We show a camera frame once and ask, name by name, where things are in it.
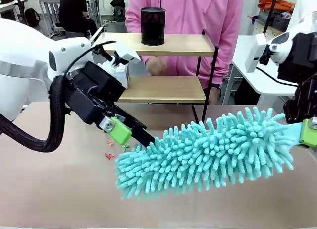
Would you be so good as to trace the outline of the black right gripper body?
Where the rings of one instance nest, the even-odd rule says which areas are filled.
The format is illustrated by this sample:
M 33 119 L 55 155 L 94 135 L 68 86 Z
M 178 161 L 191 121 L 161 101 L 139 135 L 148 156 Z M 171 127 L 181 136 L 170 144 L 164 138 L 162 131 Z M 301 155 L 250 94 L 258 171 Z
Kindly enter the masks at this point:
M 294 98 L 283 110 L 288 124 L 317 115 L 317 34 L 297 34 L 289 56 L 279 65 L 278 78 L 297 83 Z

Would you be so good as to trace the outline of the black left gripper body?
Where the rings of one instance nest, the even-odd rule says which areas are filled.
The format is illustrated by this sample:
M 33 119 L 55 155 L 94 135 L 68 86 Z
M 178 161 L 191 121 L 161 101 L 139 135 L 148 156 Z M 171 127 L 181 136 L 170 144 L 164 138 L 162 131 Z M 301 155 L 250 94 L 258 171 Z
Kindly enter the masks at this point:
M 89 61 L 68 81 L 65 103 L 88 125 L 100 126 L 105 117 L 124 122 L 129 114 L 115 103 L 125 90 L 115 77 Z

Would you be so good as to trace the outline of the person's right hand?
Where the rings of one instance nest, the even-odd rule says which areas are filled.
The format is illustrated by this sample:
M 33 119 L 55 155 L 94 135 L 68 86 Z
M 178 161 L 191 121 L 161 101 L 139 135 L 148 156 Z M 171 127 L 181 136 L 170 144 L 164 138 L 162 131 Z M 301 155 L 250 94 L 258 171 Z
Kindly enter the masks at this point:
M 146 61 L 146 70 L 152 76 L 159 76 L 166 74 L 167 64 L 162 57 L 151 57 Z

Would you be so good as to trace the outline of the person's left hand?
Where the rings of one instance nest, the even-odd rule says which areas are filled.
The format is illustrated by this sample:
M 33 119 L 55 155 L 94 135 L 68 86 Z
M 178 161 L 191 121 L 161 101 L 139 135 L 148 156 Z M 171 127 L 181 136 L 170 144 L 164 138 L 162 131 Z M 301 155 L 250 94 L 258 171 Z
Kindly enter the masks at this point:
M 209 103 L 211 105 L 216 105 L 218 103 L 219 96 L 220 96 L 220 85 L 219 84 L 212 85 L 210 89 Z

